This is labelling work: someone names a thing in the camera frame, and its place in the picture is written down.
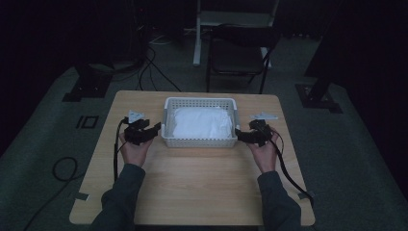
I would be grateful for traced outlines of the person's left hand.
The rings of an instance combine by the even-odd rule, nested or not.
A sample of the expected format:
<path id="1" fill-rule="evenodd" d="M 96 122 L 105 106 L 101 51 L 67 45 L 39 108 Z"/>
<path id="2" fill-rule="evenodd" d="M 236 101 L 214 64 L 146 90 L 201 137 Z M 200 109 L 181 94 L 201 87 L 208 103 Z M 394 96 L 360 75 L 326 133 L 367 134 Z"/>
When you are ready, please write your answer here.
<path id="1" fill-rule="evenodd" d="M 125 140 L 125 135 L 123 133 L 119 135 L 119 138 L 122 142 L 120 153 L 124 163 L 142 167 L 145 163 L 148 149 L 153 141 L 149 140 L 140 145 L 136 145 Z"/>

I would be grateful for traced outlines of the black stand with base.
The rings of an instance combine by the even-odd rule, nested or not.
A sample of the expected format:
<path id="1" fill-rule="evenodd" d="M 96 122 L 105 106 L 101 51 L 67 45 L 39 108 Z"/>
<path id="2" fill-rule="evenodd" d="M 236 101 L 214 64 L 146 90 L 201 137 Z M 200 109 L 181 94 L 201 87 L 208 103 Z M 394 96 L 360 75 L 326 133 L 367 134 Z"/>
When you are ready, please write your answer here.
<path id="1" fill-rule="evenodd" d="M 332 25 L 336 22 L 338 11 L 344 0 L 327 0 L 329 2 L 327 14 L 324 17 L 324 28 L 321 32 L 319 47 L 306 69 L 305 75 L 316 77 L 313 85 L 296 84 L 299 99 L 304 108 L 326 109 L 332 114 L 341 114 L 340 105 L 329 93 L 329 86 L 333 82 L 336 61 L 332 58 L 331 43 L 336 37 L 332 33 Z"/>
<path id="2" fill-rule="evenodd" d="M 80 102 L 83 98 L 104 98 L 113 78 L 100 73 L 88 64 L 74 66 L 79 77 L 72 90 L 64 95 L 63 102 Z"/>

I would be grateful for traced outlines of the person's right hand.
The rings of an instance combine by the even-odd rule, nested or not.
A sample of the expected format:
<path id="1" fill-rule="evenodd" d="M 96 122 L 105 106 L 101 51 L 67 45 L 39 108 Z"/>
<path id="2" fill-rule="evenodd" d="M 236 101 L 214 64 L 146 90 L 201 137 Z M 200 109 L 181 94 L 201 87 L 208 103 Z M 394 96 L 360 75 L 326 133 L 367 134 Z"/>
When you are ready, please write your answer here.
<path id="1" fill-rule="evenodd" d="M 262 173 L 275 171 L 276 169 L 277 148 L 275 147 L 275 144 L 279 136 L 274 128 L 272 128 L 271 131 L 272 137 L 265 145 L 258 146 L 253 143 L 247 144 L 257 167 Z"/>

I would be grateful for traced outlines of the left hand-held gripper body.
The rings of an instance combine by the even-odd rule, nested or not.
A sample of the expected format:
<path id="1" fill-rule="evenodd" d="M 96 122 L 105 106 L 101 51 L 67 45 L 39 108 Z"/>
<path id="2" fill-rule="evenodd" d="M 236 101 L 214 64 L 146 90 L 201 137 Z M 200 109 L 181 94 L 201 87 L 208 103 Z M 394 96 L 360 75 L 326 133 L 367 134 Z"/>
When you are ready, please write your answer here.
<path id="1" fill-rule="evenodd" d="M 145 142 L 146 127 L 150 125 L 150 120 L 145 119 L 143 113 L 129 111 L 127 124 L 128 127 L 124 130 L 125 140 L 136 145 Z"/>

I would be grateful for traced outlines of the white cloth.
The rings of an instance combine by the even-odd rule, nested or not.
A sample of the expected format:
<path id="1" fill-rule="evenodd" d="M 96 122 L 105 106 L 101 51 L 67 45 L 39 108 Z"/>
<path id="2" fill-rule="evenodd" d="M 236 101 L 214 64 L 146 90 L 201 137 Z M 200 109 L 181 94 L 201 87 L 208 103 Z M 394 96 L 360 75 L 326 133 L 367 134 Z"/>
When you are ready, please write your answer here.
<path id="1" fill-rule="evenodd" d="M 232 119 L 221 108 L 179 108 L 174 112 L 172 136 L 180 139 L 228 139 Z"/>

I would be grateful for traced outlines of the black folding chair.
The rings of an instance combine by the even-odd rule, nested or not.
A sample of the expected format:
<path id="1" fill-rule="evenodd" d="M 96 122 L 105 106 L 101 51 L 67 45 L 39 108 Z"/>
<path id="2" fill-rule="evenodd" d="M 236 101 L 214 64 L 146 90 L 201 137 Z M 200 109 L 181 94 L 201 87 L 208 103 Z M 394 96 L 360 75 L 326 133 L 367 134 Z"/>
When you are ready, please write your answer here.
<path id="1" fill-rule="evenodd" d="M 220 24 L 210 32 L 206 67 L 206 91 L 210 91 L 212 74 L 250 76 L 251 83 L 262 76 L 259 93 L 263 93 L 270 55 L 280 39 L 273 26 Z"/>

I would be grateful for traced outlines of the white plastic basket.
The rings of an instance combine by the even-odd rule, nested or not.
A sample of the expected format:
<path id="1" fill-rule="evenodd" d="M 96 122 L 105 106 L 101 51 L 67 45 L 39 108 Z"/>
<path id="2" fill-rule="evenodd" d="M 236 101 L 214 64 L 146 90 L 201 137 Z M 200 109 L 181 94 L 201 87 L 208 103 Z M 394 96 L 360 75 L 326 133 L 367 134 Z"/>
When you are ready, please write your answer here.
<path id="1" fill-rule="evenodd" d="M 228 139 L 180 139 L 174 138 L 174 112 L 179 108 L 221 108 L 232 119 L 232 137 Z M 168 97 L 165 103 L 161 135 L 168 147 L 233 147 L 238 140 L 235 128 L 240 128 L 238 109 L 233 98 Z"/>

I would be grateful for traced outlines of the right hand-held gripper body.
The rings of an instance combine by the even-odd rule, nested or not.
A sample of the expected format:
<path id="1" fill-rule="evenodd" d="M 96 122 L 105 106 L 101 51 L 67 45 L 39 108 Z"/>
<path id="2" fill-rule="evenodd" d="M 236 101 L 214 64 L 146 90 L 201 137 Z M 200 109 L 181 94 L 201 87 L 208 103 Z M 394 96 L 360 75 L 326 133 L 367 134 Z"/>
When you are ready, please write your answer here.
<path id="1" fill-rule="evenodd" d="M 264 146 L 272 138 L 272 130 L 267 124 L 268 120 L 277 119 L 277 115 L 261 112 L 251 116 L 252 121 L 249 122 L 249 128 L 254 137 L 253 143 L 257 143 L 259 147 Z"/>

